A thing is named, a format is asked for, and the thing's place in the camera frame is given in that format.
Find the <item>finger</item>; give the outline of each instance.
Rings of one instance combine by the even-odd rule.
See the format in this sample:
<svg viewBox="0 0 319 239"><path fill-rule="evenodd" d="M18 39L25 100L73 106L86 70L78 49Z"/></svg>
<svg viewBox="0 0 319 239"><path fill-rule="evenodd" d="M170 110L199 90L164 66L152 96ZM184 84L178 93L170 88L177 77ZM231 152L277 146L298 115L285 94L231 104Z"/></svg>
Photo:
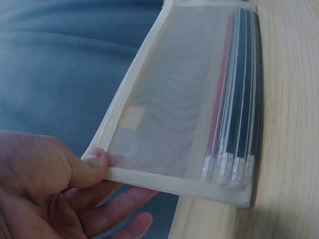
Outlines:
<svg viewBox="0 0 319 239"><path fill-rule="evenodd" d="M83 160L69 157L72 174L68 186L88 188L99 183L106 174L107 160L106 152L101 148L94 148L89 157Z"/></svg>
<svg viewBox="0 0 319 239"><path fill-rule="evenodd" d="M149 229L152 221L149 213L137 214L124 228L106 239L140 239Z"/></svg>
<svg viewBox="0 0 319 239"><path fill-rule="evenodd" d="M84 212L79 215L84 233L91 238L108 231L156 193L154 190L132 187L104 205Z"/></svg>
<svg viewBox="0 0 319 239"><path fill-rule="evenodd" d="M102 180L90 188L72 188L66 191L64 196L68 200L71 208L76 213L80 213L95 207L121 186L122 183Z"/></svg>

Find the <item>zipper pouch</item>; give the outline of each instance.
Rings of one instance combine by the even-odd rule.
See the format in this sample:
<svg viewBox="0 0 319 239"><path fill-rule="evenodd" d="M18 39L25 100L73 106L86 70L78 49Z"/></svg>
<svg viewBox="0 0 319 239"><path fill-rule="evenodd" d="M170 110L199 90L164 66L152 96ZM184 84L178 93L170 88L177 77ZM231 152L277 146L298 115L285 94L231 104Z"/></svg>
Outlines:
<svg viewBox="0 0 319 239"><path fill-rule="evenodd" d="M87 152L106 179L249 207L261 81L253 4L166 0Z"/></svg>

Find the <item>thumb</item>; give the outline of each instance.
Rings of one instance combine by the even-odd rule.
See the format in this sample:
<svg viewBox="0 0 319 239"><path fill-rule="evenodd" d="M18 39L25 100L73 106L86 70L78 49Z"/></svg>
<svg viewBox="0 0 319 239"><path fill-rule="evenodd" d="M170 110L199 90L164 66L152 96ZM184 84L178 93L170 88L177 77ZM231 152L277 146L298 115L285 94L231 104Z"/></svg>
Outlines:
<svg viewBox="0 0 319 239"><path fill-rule="evenodd" d="M107 170L107 154L101 148L94 148L88 158L79 160L77 157L68 157L71 166L71 178L68 187L88 188L99 183Z"/></svg>

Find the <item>pencil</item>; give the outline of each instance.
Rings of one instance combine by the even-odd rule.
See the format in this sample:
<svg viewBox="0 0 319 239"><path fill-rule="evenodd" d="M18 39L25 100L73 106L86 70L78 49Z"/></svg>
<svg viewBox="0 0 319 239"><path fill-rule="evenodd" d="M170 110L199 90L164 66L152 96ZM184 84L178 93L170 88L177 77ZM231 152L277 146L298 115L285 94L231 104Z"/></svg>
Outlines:
<svg viewBox="0 0 319 239"><path fill-rule="evenodd" d="M248 146L248 156L244 169L245 184L252 183L252 177L255 167L256 155L258 151L259 137L260 137L260 123L261 123L261 103L262 103L262 92L261 92L261 81L262 81L262 56L261 56L261 44L260 44L260 30L258 27L258 16L254 14L254 50L256 53L255 61L255 74L254 79L254 106L253 106L253 120L250 130L250 141Z"/></svg>
<svg viewBox="0 0 319 239"><path fill-rule="evenodd" d="M210 179L213 164L215 161L214 156L212 155L213 151L213 145L215 144L216 139L216 131L217 126L219 125L220 118L222 115L222 109L224 104L224 95L226 93L226 85L227 85L227 72L226 69L229 68L229 48L230 48L230 41L231 41L231 35L232 35L232 25L233 25L233 16L230 15L228 17L228 24L227 24L227 30L225 35L225 45L224 45L224 51L223 51L223 59L220 67L220 75L219 75L219 81L218 81L218 89L216 94L216 100L215 105L213 109L213 117L210 127L210 134L204 159L204 165L202 169L202 178Z"/></svg>
<svg viewBox="0 0 319 239"><path fill-rule="evenodd" d="M246 41L246 15L243 9L238 11L239 19L239 36L237 40L237 56L235 56L235 73L233 74L231 103L226 127L226 141L223 142L223 153L221 155L221 166L217 182L226 185L229 182L230 173L233 164L233 158L236 150L236 141L238 134L238 123L240 117L242 88L244 82L244 66L245 66L245 41Z"/></svg>
<svg viewBox="0 0 319 239"><path fill-rule="evenodd" d="M251 12L245 10L246 14L246 55L245 55L245 73L243 84L243 96L241 102L240 122L238 128L236 156L233 162L231 173L231 187L240 187L244 173L245 157L248 144L248 128L250 124L250 106L251 106L251 81L252 81L252 31L251 31Z"/></svg>

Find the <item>hand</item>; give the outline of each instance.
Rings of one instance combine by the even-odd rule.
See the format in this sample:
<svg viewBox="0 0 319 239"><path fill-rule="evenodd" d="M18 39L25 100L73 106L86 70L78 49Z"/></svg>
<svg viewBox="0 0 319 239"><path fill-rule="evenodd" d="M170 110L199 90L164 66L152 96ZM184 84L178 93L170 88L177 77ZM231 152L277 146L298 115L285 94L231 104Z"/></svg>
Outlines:
<svg viewBox="0 0 319 239"><path fill-rule="evenodd" d="M92 238L156 194L132 187L95 207L121 186L102 181L106 170L100 148L82 161L55 137L0 132L0 238ZM139 239L151 223L140 213L109 238Z"/></svg>

